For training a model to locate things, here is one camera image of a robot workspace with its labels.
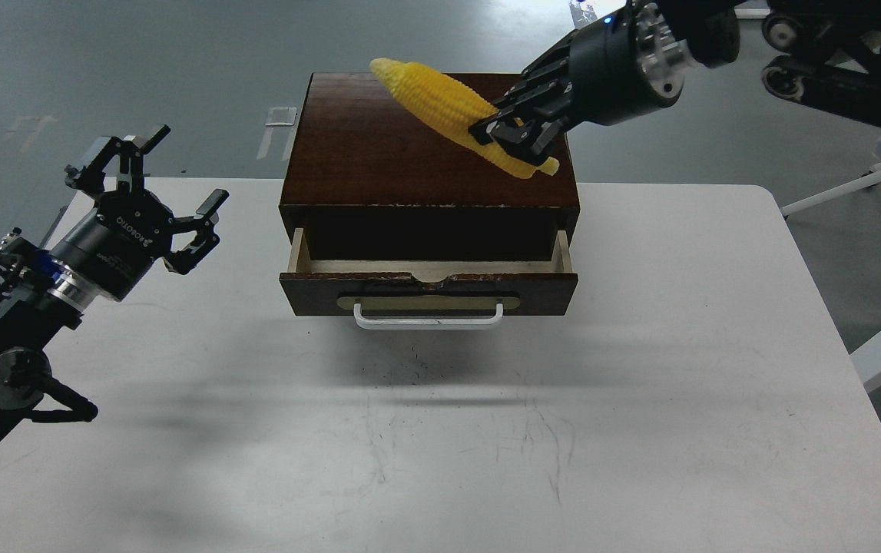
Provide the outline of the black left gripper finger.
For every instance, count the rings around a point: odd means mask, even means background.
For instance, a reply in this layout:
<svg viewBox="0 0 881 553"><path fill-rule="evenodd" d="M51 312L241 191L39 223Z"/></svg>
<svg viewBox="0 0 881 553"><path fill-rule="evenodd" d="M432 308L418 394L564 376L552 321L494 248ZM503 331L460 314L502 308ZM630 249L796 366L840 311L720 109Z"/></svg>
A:
<svg viewBox="0 0 881 553"><path fill-rule="evenodd" d="M151 137L97 137L76 165L65 167L65 185L94 200L107 194L106 168L118 160L115 193L139 196L145 192L143 161L172 130L166 124L156 128Z"/></svg>
<svg viewBox="0 0 881 553"><path fill-rule="evenodd" d="M173 218L167 225L171 236L194 233L194 238L177 251L169 251L164 256L164 263L171 273L188 274L219 244L220 238L215 234L217 211L228 200L230 194L224 189L215 189L205 201L189 217Z"/></svg>

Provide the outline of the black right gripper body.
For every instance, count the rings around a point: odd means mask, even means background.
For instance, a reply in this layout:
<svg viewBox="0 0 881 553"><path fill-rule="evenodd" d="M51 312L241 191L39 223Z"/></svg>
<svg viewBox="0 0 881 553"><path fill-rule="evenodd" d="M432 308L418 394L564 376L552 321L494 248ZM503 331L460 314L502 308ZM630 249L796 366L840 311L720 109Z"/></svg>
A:
<svg viewBox="0 0 881 553"><path fill-rule="evenodd" d="M613 125L675 105L686 70L706 61L696 1L571 1L573 31L521 83L528 128Z"/></svg>

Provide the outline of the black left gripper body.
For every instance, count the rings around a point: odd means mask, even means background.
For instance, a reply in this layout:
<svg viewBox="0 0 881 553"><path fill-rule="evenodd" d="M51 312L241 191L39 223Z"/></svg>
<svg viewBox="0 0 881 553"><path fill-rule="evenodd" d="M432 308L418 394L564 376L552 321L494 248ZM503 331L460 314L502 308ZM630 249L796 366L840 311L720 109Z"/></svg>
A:
<svg viewBox="0 0 881 553"><path fill-rule="evenodd" d="M103 193L93 209L65 234L50 256L121 301L169 252L173 211L149 191Z"/></svg>

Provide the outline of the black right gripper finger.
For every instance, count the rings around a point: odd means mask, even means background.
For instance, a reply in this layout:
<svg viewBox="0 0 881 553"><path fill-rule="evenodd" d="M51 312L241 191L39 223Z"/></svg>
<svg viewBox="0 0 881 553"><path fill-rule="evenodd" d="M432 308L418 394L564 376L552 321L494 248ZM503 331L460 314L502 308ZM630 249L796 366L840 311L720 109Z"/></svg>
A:
<svg viewBox="0 0 881 553"><path fill-rule="evenodd" d="M558 139L572 127L570 114L535 115L517 122L517 110L482 110L469 115L469 146L479 155L503 154L529 165L542 165L552 157Z"/></svg>
<svg viewBox="0 0 881 553"><path fill-rule="evenodd" d="M556 77L550 74L525 75L523 80L512 85L502 97L492 101L496 108L494 115L486 118L487 124L505 122L507 124L538 124L552 121L555 113L552 102L556 99Z"/></svg>

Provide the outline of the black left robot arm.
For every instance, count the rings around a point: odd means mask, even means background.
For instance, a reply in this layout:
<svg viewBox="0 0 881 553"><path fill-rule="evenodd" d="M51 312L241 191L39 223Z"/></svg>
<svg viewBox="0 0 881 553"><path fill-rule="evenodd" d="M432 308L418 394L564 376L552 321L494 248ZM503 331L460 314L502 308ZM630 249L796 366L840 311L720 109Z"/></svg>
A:
<svg viewBox="0 0 881 553"><path fill-rule="evenodd" d="M219 244L213 191L189 217L177 217L146 188L146 154L169 134L99 137L65 183L93 207L45 249L15 228L0 242L0 443L22 421L89 422L98 407L51 373L44 349L61 329L81 325L96 297L121 301L154 263L189 273Z"/></svg>

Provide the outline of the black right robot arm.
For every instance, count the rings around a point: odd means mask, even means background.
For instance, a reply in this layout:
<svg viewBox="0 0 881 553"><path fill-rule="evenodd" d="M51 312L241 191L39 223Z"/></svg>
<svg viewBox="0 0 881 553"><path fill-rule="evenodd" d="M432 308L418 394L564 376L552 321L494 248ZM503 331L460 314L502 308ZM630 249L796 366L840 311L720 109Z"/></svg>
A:
<svg viewBox="0 0 881 553"><path fill-rule="evenodd" d="M469 133L542 164L578 124L612 126L669 108L687 68L734 62L734 1L626 1L574 29L525 68ZM762 70L775 98L881 128L881 1L770 1Z"/></svg>

